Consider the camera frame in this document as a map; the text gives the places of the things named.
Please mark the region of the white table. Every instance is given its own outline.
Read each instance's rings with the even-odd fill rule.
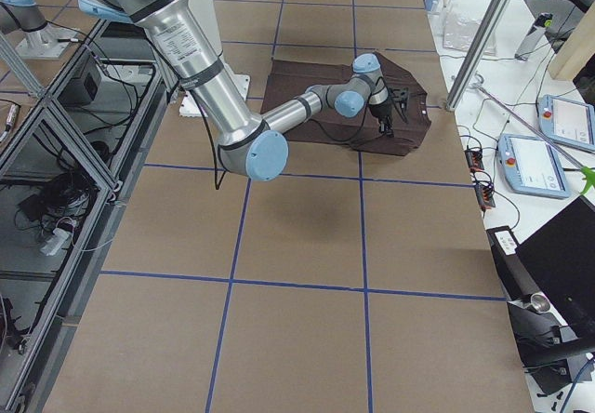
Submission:
[[[489,2],[490,0],[452,0],[451,11],[465,15],[469,18],[480,19],[485,13]],[[429,18],[434,32],[434,42],[438,53],[441,55],[444,80],[450,90],[450,87],[453,84],[452,77],[457,74],[463,60],[453,59],[443,55],[462,58],[465,56],[465,53],[450,48],[444,48],[443,35],[440,33],[440,29],[437,28],[438,24],[436,23],[439,17],[429,15]],[[537,47],[543,47],[532,53],[528,61],[494,61],[496,59],[514,58],[514,53],[523,40],[533,20],[534,17],[531,15],[531,12],[523,0],[511,0],[502,21],[500,21],[496,28],[496,55],[485,55],[478,67],[477,72],[485,79],[483,86],[501,101],[506,103],[534,103],[543,77],[543,86],[541,87],[539,96],[545,94],[560,95],[570,91],[568,94],[564,95],[565,98],[582,101],[578,91],[573,90],[575,89],[575,86],[572,82],[552,80],[548,73],[544,76],[549,59],[553,55],[553,51],[549,48],[545,37],[537,44]],[[469,134],[470,131],[470,135],[476,137],[482,143],[483,148],[493,148],[496,146],[495,141],[473,128],[473,124],[477,119],[483,100],[484,96],[480,94],[479,91],[467,91],[456,108],[456,120],[460,125],[459,132],[462,136]],[[517,106],[514,111],[521,115],[524,120],[529,122],[532,126],[537,126],[535,105],[520,105]],[[475,126],[483,133],[498,138],[507,119],[508,116],[506,115],[506,112],[488,100],[483,105],[481,115],[479,119],[477,119]],[[532,135],[526,127],[523,127],[518,121],[513,119],[506,125],[504,132],[510,134]],[[467,145],[468,138],[463,137],[462,142],[463,145]],[[474,142],[474,140],[469,141],[469,146],[475,145],[476,142]],[[589,167],[595,167],[595,155],[573,149],[568,149],[567,151],[569,151],[582,164]],[[494,154],[494,149],[484,149],[483,162],[487,172],[494,179],[496,190],[513,201],[521,212],[519,224],[514,230],[515,235],[521,242],[570,204],[583,189],[584,182],[581,179],[581,173],[568,172],[566,173],[566,178],[570,185],[571,197],[567,199],[557,200],[513,193],[508,184],[504,181],[503,173],[501,172],[501,169],[499,169],[499,164],[496,165],[495,170]],[[572,167],[563,158],[562,165],[564,167]],[[595,202],[595,190],[590,190],[587,194],[587,198],[591,202]],[[497,194],[495,195],[495,201],[496,208],[487,210],[485,213],[483,219],[485,228],[488,229],[501,225],[512,226],[515,224],[517,220],[517,212],[512,204]],[[539,393],[539,388],[535,381],[531,377],[527,377],[527,383],[532,392],[535,411],[550,411],[553,401],[556,401],[555,394],[549,398],[538,398],[536,397],[536,393]],[[558,410],[562,406],[562,402],[563,399],[562,401],[558,401]],[[572,412],[573,409],[593,411],[594,406],[595,382],[580,383],[576,387],[565,412]]]

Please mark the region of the metal post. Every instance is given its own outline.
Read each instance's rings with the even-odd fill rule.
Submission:
[[[2,32],[0,32],[0,58],[6,62],[12,73],[19,78],[32,96],[37,98],[43,97],[45,92],[44,87],[41,86],[39,80],[29,70]]]
[[[509,1],[510,0],[492,0],[490,2],[490,6],[487,8],[482,23],[480,24],[480,28],[477,30],[477,34],[473,38],[467,56],[463,60],[461,69],[456,76],[450,93],[448,94],[446,108],[449,111],[453,111],[463,97],[463,93],[469,84],[469,80],[475,74],[477,66],[482,59],[488,39],[500,22]]]

